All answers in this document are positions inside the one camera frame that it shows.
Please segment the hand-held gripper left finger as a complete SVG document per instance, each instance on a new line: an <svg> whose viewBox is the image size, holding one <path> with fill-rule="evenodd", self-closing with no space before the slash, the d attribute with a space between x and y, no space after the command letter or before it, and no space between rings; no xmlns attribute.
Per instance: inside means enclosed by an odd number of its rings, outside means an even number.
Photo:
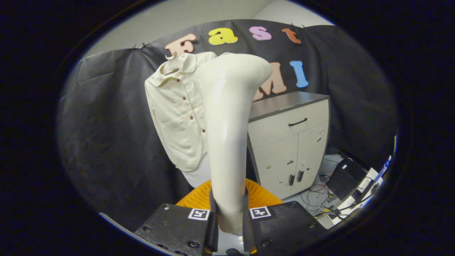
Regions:
<svg viewBox="0 0 455 256"><path fill-rule="evenodd" d="M135 235L172 253L212 255L218 251L218 220L211 188L207 181L177 204L161 204Z"/></svg>

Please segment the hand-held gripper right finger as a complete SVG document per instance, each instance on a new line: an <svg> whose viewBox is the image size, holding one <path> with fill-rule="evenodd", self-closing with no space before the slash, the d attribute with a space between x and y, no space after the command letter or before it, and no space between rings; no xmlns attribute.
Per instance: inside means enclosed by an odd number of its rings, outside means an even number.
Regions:
<svg viewBox="0 0 455 256"><path fill-rule="evenodd" d="M244 247L254 256L292 256L308 252L329 232L297 201L283 202L246 179Z"/></svg>

